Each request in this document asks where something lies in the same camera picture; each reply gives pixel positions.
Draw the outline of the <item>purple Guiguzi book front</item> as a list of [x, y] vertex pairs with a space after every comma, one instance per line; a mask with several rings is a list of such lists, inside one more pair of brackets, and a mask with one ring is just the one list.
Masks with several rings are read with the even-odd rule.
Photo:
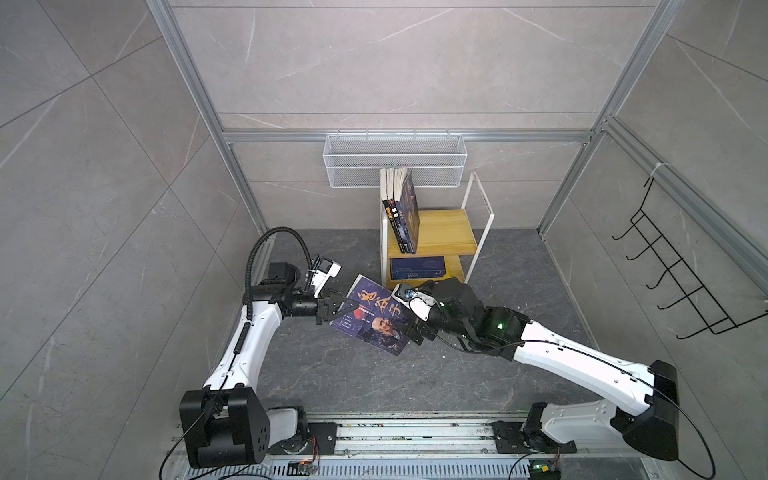
[[403, 239], [407, 243], [408, 252], [415, 255], [417, 253], [418, 246], [420, 218], [418, 211], [418, 201], [413, 183], [413, 175], [412, 171], [409, 169], [403, 170], [403, 180], [399, 201], [401, 220], [403, 221]]

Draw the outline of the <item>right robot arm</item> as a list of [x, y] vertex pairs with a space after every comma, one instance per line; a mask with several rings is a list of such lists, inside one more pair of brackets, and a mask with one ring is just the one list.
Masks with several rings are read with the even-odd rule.
[[580, 404], [534, 404], [521, 428], [531, 448], [620, 439], [645, 456], [678, 460], [681, 411], [671, 364], [645, 365], [599, 352], [518, 311], [485, 306], [456, 278], [416, 288], [400, 284], [394, 296], [406, 311], [406, 336], [416, 344], [450, 334], [467, 353], [538, 367], [599, 395]]

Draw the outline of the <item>black wolf book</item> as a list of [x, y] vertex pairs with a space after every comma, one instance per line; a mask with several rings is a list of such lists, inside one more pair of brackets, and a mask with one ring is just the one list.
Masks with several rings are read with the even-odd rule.
[[413, 254], [414, 247], [407, 226], [407, 211], [404, 209], [403, 198], [407, 174], [407, 168], [393, 168], [391, 170], [388, 199], [399, 249], [403, 254]]

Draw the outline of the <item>purple guiguzi book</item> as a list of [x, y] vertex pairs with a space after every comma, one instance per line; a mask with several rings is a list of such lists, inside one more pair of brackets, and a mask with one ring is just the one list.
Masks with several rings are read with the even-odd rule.
[[420, 218], [418, 211], [418, 201], [413, 183], [413, 175], [412, 171], [409, 169], [403, 170], [403, 180], [399, 201], [401, 220], [403, 221], [403, 239], [407, 243], [408, 252], [415, 255], [417, 253], [418, 246]]
[[349, 312], [333, 320], [332, 328], [395, 356], [405, 349], [409, 319], [390, 290], [359, 275], [346, 298], [342, 309]]

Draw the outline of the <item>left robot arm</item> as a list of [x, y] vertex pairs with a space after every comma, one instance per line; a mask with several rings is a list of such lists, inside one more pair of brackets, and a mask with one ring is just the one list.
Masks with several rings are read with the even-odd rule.
[[179, 406], [183, 442], [194, 469], [261, 463], [270, 451], [304, 451], [310, 442], [306, 413], [300, 406], [267, 410], [256, 395], [257, 383], [273, 335], [285, 318], [331, 320], [344, 301], [326, 282], [341, 267], [318, 258], [308, 287], [299, 287], [300, 270], [272, 263], [267, 276], [250, 286], [222, 360], [204, 386], [184, 394]]

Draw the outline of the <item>navy book Mengxi label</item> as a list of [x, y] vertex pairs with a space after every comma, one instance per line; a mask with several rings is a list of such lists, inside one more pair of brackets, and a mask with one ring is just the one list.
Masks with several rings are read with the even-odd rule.
[[390, 278], [392, 280], [442, 278], [447, 273], [443, 256], [392, 258]]

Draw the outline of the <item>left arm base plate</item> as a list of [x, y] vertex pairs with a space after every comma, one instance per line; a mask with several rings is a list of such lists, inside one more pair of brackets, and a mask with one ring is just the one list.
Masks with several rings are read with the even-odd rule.
[[285, 455], [333, 455], [338, 427], [337, 423], [311, 422], [291, 439], [283, 440], [270, 447], [268, 452]]

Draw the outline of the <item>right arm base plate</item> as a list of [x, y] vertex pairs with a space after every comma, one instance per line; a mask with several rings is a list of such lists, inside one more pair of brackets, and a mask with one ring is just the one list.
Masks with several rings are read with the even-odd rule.
[[496, 451], [499, 454], [575, 454], [576, 444], [558, 443], [540, 431], [528, 431], [521, 422], [495, 421], [490, 423]]

